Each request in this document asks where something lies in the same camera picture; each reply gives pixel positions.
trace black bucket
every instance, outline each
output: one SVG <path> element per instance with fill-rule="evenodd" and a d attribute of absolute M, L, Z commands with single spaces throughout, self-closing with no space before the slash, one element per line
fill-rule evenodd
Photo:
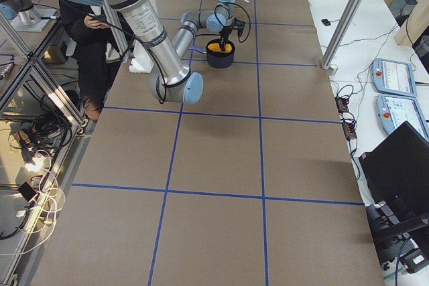
<path fill-rule="evenodd" d="M 233 50 L 231 50 L 229 53 L 214 52 L 208 48 L 209 45 L 215 44 L 215 43 L 219 44 L 219 42 L 220 42 L 220 39 L 211 40 L 207 43 L 206 45 L 207 62 L 208 62 L 208 65 L 212 67 L 225 68 L 230 66 L 234 62 L 235 46 L 233 42 L 231 41 L 227 42 L 233 48 Z"/>

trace person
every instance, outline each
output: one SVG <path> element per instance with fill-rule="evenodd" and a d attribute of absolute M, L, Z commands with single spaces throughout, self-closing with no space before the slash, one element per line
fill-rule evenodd
<path fill-rule="evenodd" d="M 110 26 L 90 16 L 94 15 L 90 6 L 67 0 L 59 0 L 59 5 L 64 29 L 76 42 L 72 57 L 78 64 L 78 85 L 85 114 L 97 122 L 107 91 L 112 87 L 121 65 L 120 61 L 106 62 L 107 43 L 118 52 L 119 48 Z M 126 23 L 121 22 L 121 25 L 132 32 Z"/>

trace computer monitor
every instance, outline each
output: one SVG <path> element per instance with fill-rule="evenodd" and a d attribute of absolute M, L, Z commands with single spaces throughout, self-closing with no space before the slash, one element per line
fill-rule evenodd
<path fill-rule="evenodd" d="M 384 200 L 400 222 L 429 213 L 429 142 L 409 122 L 359 161 L 374 201 Z M 429 257 L 429 227 L 409 233 Z"/>

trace table surface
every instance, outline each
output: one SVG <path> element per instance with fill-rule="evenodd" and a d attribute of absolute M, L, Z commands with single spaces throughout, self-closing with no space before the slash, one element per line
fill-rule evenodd
<path fill-rule="evenodd" d="M 328 45 L 338 22 L 333 22 L 331 26 L 324 26 L 321 19 L 340 19 L 347 1 L 309 0 L 323 52 L 326 49 L 324 46 Z M 414 50 L 411 47 L 398 46 L 396 44 L 394 36 L 399 29 L 384 0 L 362 0 L 341 44 L 348 44 L 353 40 L 362 38 L 372 38 L 372 40 L 353 42 L 350 45 L 339 48 L 332 61 L 333 64 L 339 66 L 339 69 L 334 76 L 330 77 L 334 94 L 336 94 L 339 88 L 346 85 L 354 86 L 355 91 L 360 90 L 361 85 L 355 78 L 358 73 L 367 69 L 376 57 L 410 62 L 416 69 L 414 71 L 415 80 L 429 83 L 429 74 L 416 55 L 414 55 Z M 365 84 L 367 73 L 362 73 L 360 77 Z M 365 91 L 352 95 L 349 103 L 349 110 L 358 119 L 358 139 L 357 142 L 353 141 L 351 144 L 352 148 L 354 148 L 357 143 L 357 152 L 355 154 L 357 157 L 364 152 L 372 151 L 387 137 L 381 126 L 375 107 L 375 100 L 379 93 L 376 91 L 371 77 L 368 77 L 367 80 L 368 84 L 365 86 Z M 341 94 L 350 94 L 350 89 L 350 87 L 345 88 Z M 418 101 L 422 107 L 424 116 L 428 119 L 429 86 L 417 85 L 417 92 Z M 365 204 L 373 203 L 365 180 L 359 180 L 359 187 Z M 399 282 L 403 286 L 425 285 L 429 282 L 429 268 L 413 275 L 400 274 Z M 385 283 L 386 285 L 394 285 L 394 278 L 388 279 Z"/>
<path fill-rule="evenodd" d="M 170 38 L 216 3 L 156 1 Z M 120 69 L 33 286 L 383 285 L 307 0 L 247 10 L 196 105 Z"/>

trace black clothing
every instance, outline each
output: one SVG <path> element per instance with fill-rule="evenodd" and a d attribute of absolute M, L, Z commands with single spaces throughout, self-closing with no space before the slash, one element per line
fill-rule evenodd
<path fill-rule="evenodd" d="M 106 64 L 107 42 L 119 52 L 115 38 L 110 28 L 91 29 L 85 26 L 85 17 L 89 13 L 94 14 L 90 6 L 66 0 L 59 0 L 59 4 L 64 29 L 76 42 L 73 58 L 78 63 L 80 97 L 101 110 L 121 65 L 120 62 Z"/>

